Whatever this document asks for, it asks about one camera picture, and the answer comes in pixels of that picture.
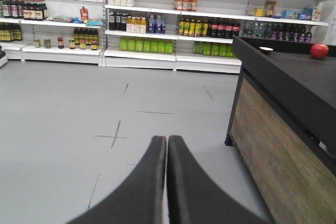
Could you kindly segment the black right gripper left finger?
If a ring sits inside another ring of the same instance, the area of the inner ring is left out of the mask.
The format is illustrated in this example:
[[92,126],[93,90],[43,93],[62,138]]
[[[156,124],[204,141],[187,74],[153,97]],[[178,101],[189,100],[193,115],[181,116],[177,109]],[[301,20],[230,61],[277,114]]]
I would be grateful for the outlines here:
[[154,136],[129,176],[70,223],[162,223],[166,137]]

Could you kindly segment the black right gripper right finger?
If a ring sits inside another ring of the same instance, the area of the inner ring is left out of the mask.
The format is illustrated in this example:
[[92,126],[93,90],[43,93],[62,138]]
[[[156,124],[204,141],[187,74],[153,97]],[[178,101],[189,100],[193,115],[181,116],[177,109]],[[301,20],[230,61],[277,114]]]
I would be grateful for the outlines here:
[[167,201],[170,223],[266,223],[224,192],[178,135],[168,142]]

